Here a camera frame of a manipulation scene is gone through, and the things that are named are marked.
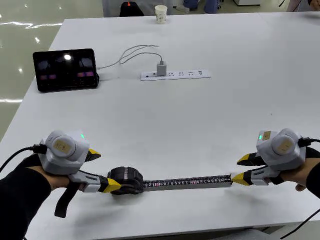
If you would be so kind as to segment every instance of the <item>measuring tape blade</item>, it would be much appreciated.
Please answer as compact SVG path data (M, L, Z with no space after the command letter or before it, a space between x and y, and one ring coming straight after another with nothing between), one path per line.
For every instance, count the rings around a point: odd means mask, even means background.
M145 180L143 181L143 191L228 188L231 184L231 174L166 180Z

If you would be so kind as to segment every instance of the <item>human hand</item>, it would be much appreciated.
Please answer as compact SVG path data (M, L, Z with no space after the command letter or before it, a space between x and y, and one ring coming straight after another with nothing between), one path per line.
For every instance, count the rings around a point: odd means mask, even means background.
M28 169L32 169L42 174L51 186L51 191L58 188L66 188L70 182L67 176L53 175L44 171L42 166L30 166Z
M310 171L320 163L320 158L306 158L303 165L293 170L286 170L280 173L284 181L295 182L295 190L301 192L306 189L307 177Z
M311 6L314 10L320 11L320 0L311 0L310 6Z

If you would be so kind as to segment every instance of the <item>label sticker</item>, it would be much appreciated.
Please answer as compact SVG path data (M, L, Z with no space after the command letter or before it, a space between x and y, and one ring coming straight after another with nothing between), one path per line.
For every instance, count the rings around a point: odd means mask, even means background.
M263 133L262 141L269 140L270 139L270 135L271 135L271 131L265 131Z
M67 144L64 141L59 140L59 139L57 141L55 141L53 147L55 149L57 149L58 151L65 153L65 154L67 154L71 149L71 146L69 144Z
M288 149L291 148L293 143L289 139L285 139L280 146L278 146L277 150L279 153L286 154Z

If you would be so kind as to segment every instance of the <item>white table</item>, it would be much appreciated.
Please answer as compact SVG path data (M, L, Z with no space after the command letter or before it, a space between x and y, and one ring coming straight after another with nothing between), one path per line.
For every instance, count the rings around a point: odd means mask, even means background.
M137 168L146 180L242 172L259 130L290 127L320 136L318 13L253 13L65 20L51 50L93 48L97 65L138 44L158 44L168 70L209 69L211 79L140 82L158 58L103 71L97 89L40 94L32 82L1 144L0 159L52 130L82 129L102 158L85 171ZM13 169L21 157L5 169ZM112 197L79 192L54 217L63 189L33 219L27 237L89 240L288 224L319 207L293 183L189 189ZM313 220L320 220L317 215Z

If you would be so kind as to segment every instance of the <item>white power strip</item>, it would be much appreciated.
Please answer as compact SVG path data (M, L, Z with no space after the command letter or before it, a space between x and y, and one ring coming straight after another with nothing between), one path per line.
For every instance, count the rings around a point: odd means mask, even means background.
M208 70L183 70L183 71L167 71L166 76L157 76L156 71L142 72L140 75L141 81L155 81L168 79L208 79L211 74Z

